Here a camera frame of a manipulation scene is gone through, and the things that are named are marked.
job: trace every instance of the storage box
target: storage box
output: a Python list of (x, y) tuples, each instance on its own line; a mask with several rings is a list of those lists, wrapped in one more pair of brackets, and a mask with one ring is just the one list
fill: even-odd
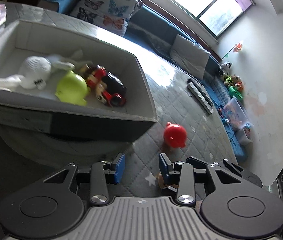
[(246, 145), (246, 144), (249, 144), (251, 142), (253, 142), (250, 138), (247, 137), (244, 129), (239, 129), (236, 133), (235, 133), (235, 136), (238, 140), (238, 142), (241, 144), (241, 145)]
[(84, 59), (105, 67), (127, 87), (123, 107), (103, 105), (94, 91), (86, 98), (87, 106), (60, 102), (54, 94), (66, 72), (58, 71), (44, 90), (0, 90), (0, 123), (54, 135), (135, 141), (157, 121), (157, 114), (145, 74), (137, 58), (125, 50), (52, 25), (16, 21), (0, 35), (0, 78), (17, 74), (27, 57), (69, 57), (78, 49)]
[(224, 106), (224, 111), (234, 131), (242, 129), (247, 123), (252, 125), (245, 109), (240, 106), (240, 103), (235, 97)]

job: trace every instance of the window frame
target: window frame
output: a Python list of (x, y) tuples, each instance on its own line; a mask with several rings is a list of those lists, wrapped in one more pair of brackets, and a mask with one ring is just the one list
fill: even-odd
[(227, 30), (229, 27), (231, 27), (247, 10), (250, 9), (252, 5), (254, 5), (253, 1), (251, 0), (252, 4), (247, 8), (245, 12), (242, 12), (240, 15), (238, 15), (226, 28), (222, 30), (221, 33), (219, 33), (217, 36), (211, 31), (210, 28), (206, 26), (201, 20), (200, 17), (217, 1), (213, 0), (197, 17), (193, 15), (189, 10), (187, 10), (184, 6), (179, 4), (175, 0), (170, 0), (171, 2), (175, 3), (178, 5), (182, 10), (184, 10), (189, 16), (191, 16), (195, 21), (197, 21), (215, 40), (218, 40)]

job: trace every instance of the small flag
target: small flag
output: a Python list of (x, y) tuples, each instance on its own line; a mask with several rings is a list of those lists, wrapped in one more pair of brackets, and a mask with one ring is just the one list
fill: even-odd
[(242, 50), (242, 48), (243, 48), (243, 43), (240, 42), (240, 43), (235, 45), (233, 52), (240, 52)]

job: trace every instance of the white wall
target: white wall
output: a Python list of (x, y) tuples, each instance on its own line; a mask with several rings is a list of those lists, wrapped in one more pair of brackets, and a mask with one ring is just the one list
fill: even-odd
[(245, 108), (254, 124), (243, 166), (271, 184), (283, 167), (283, 13), (277, 15), (270, 0), (254, 1), (256, 6), (219, 40), (216, 52), (224, 55), (244, 41), (243, 50), (227, 59), (245, 83)]

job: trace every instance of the white pillow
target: white pillow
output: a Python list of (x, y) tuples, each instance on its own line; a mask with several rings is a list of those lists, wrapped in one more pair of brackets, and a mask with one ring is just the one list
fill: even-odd
[(177, 35), (170, 49), (170, 57), (183, 70), (203, 79), (210, 53), (181, 35)]

